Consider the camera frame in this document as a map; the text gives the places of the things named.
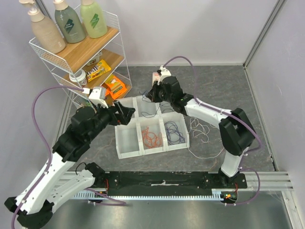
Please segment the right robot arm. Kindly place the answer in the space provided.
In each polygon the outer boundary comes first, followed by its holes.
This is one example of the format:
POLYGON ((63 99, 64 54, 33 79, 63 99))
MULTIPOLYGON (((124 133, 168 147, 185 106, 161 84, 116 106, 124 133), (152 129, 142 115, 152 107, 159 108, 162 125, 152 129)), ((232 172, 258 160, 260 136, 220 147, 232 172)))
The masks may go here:
POLYGON ((204 103, 184 93, 174 76, 166 77, 161 82, 154 81, 147 98, 154 103, 167 102, 175 112, 195 117, 219 129, 225 157, 219 169, 218 182, 225 188, 235 183, 242 157, 257 136, 244 110, 221 109, 204 103))

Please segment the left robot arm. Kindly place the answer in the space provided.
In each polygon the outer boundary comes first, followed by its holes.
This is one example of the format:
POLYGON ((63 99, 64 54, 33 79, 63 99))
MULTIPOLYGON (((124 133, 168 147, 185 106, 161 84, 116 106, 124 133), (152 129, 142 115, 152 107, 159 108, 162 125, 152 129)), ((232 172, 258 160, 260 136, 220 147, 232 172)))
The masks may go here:
POLYGON ((41 229, 53 214, 70 198, 83 189, 101 187, 104 184, 104 170, 96 163, 89 163, 85 169, 56 187, 65 172, 89 150, 93 139, 108 125, 128 125, 135 108, 125 107, 119 101, 94 110, 81 107, 71 118, 71 124, 58 138, 48 160, 32 183, 18 196, 8 198, 4 205, 18 221, 28 229, 41 229))

